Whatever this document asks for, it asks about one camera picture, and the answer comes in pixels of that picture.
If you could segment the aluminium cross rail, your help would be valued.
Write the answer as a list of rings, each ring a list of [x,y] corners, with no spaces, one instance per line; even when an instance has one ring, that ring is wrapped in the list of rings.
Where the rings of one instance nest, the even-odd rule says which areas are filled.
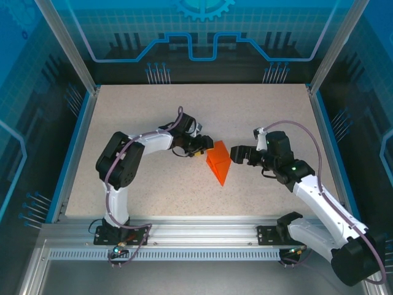
[[[130,224],[151,224],[147,248],[256,248],[257,226],[274,226],[278,216],[133,216]],[[44,224],[37,246],[93,248],[89,219]]]

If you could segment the orange paper sheet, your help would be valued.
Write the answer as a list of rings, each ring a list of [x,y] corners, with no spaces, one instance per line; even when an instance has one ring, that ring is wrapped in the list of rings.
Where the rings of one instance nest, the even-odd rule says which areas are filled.
[[[221,186],[225,184],[231,162],[230,155],[223,141],[216,141],[214,147],[207,150],[206,163]]]

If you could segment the slotted aluminium strip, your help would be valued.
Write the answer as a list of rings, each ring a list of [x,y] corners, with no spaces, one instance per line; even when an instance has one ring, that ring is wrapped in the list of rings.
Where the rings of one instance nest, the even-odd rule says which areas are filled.
[[[289,249],[141,249],[134,261],[280,261]],[[107,261],[109,250],[51,250],[49,261]],[[298,255],[289,255],[294,259]]]

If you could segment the grey metal tray frame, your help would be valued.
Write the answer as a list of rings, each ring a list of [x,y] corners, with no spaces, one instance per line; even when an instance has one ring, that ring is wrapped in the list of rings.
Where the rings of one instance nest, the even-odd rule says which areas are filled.
[[[278,261],[49,261],[34,249],[21,286],[12,295],[393,295],[388,286],[348,287],[313,254],[292,267]]]

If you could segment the blue table edge strip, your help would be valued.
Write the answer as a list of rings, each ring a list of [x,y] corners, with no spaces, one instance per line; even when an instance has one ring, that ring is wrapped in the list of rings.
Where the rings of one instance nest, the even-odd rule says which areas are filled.
[[[322,116],[322,126],[326,129],[327,142],[330,145],[328,148],[330,153],[330,156],[328,156],[328,162],[332,169],[332,176],[337,187],[338,194],[344,201],[347,210],[350,211],[355,218],[361,220],[360,212],[333,132],[333,127],[320,91],[317,91],[316,93],[316,101]]]
[[[49,211],[48,211],[46,219],[45,219],[46,224],[53,223],[56,220],[56,217],[55,217],[56,208],[57,208],[57,205],[60,204],[61,190],[64,186],[66,174],[67,174],[68,168],[70,166],[71,157],[74,152],[74,148],[76,146],[77,137],[79,135],[80,126],[82,125],[82,119],[84,118],[84,114],[85,114],[85,111],[87,108],[87,104],[90,101],[90,97],[91,97],[91,95],[88,92],[86,92],[84,100],[82,102],[82,107],[81,107],[79,115],[77,117],[74,131],[72,133],[72,136],[71,136],[71,139],[69,142],[68,150],[67,150],[66,156],[64,158],[63,166],[62,166],[62,169],[61,169],[61,172],[60,172],[60,175],[58,178],[58,182],[56,184],[56,188],[55,188],[55,191],[54,191],[54,194],[52,197],[52,202],[50,204]]]

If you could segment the aluminium frame post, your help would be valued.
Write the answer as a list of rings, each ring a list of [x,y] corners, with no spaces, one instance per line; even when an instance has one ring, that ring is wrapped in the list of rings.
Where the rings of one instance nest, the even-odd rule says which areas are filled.
[[[319,65],[309,87],[309,97],[316,96],[317,91],[327,77],[334,62],[338,58],[342,48],[347,43],[353,29],[357,25],[360,17],[362,16],[365,8],[370,0],[354,0],[351,8],[348,10],[340,28],[338,29],[332,44],[330,45],[325,57]]]
[[[52,0],[34,0],[34,2],[38,6],[68,60],[71,62],[72,67],[87,92],[91,95],[96,95],[98,87],[91,75],[90,67],[92,63],[82,58],[79,49],[53,5]]]

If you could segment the aluminium side rail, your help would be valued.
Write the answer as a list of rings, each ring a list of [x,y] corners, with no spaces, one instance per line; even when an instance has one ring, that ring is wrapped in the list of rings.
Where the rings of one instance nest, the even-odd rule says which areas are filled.
[[[68,199],[71,195],[72,187],[74,184],[77,169],[79,166],[79,161],[80,161],[82,151],[84,148],[84,144],[85,144],[88,129],[90,126],[91,118],[93,116],[95,104],[98,99],[99,90],[100,90],[100,86],[98,86],[98,88],[97,88],[96,95],[91,95],[90,101],[87,104],[84,118],[82,119],[82,125],[80,126],[79,135],[77,137],[76,146],[74,148],[74,152],[71,157],[71,163],[70,163],[70,166],[69,166],[67,174],[66,174],[64,186],[61,190],[60,204],[57,205],[57,208],[56,208],[56,215],[55,215],[56,220],[53,223],[58,222],[59,217],[61,215],[62,208],[64,207],[64,204],[68,202]]]
[[[322,123],[323,123],[323,121],[322,121],[322,116],[321,116],[319,107],[317,106],[316,97],[315,97],[315,96],[314,96],[314,97],[311,97],[311,98],[309,97],[309,99],[310,99],[310,102],[311,102],[311,105],[312,105],[312,108],[313,108],[314,116],[315,116],[315,118],[316,118],[317,126],[318,126],[318,129],[319,129],[319,133],[320,133],[320,136],[321,136],[321,139],[322,139],[322,143],[323,143],[323,145],[324,145],[325,154],[326,154],[327,161],[328,161],[328,156],[330,156],[330,153],[329,153],[328,148],[329,148],[330,145],[329,145],[329,143],[327,142],[327,137],[326,137],[327,133],[326,133],[326,129],[325,129],[325,127],[322,126]],[[344,204],[344,207],[346,208],[346,205],[345,205],[344,201],[340,198],[340,196],[339,196],[339,194],[338,194],[338,191],[337,191],[337,195],[338,195],[339,201],[340,201],[341,203],[343,203],[343,204]]]

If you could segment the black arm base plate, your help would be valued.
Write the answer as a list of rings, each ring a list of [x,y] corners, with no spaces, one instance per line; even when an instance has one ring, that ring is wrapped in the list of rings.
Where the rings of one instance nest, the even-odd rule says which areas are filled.
[[[98,226],[96,228],[93,244],[115,246],[120,242],[125,242],[126,245],[136,246],[146,237],[148,229],[147,226],[141,229]]]
[[[257,240],[259,246],[301,246],[304,243],[292,238],[282,238],[276,226],[257,226]]]

